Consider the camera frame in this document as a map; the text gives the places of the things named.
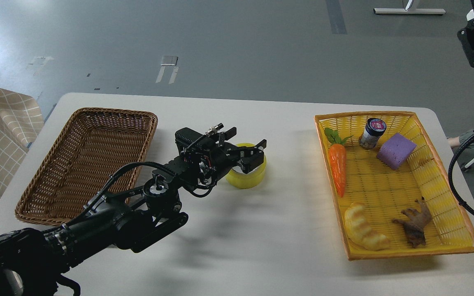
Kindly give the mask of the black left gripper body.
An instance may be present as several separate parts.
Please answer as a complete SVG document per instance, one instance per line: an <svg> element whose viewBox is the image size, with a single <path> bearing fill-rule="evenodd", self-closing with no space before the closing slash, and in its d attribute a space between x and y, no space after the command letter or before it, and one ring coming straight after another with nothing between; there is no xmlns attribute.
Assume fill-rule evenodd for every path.
<svg viewBox="0 0 474 296"><path fill-rule="evenodd" d="M208 150L208 158L213 167L212 181L218 181L233 167L240 167L242 169L244 157L244 147L237 147L231 143L225 142L222 147L215 144Z"/></svg>

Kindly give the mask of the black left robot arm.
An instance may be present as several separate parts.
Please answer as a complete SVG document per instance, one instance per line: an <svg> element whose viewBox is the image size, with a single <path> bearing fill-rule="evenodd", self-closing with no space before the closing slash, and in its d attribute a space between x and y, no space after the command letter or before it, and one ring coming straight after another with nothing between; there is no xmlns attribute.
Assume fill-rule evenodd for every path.
<svg viewBox="0 0 474 296"><path fill-rule="evenodd" d="M222 128L203 134L179 129L177 157L120 167L68 223L0 235L0 296L53 296L60 285L79 296L80 285L64 276L70 268L111 245L139 253L186 224L179 189L204 197L234 167L245 174L258 171L267 140L235 146L229 140L236 128Z"/></svg>

